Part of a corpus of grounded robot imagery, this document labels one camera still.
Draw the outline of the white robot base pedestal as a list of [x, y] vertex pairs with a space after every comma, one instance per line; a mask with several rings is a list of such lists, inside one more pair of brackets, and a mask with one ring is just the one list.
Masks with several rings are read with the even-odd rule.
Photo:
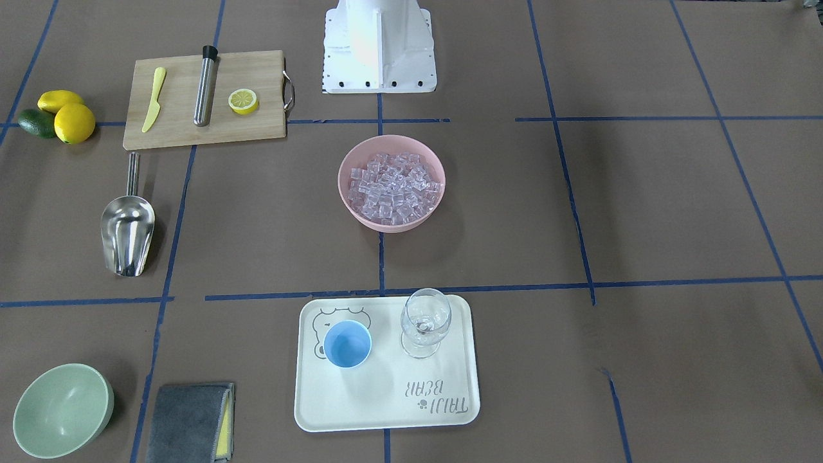
[[324, 26], [324, 93], [436, 90], [431, 15], [417, 1], [340, 1], [326, 11]]

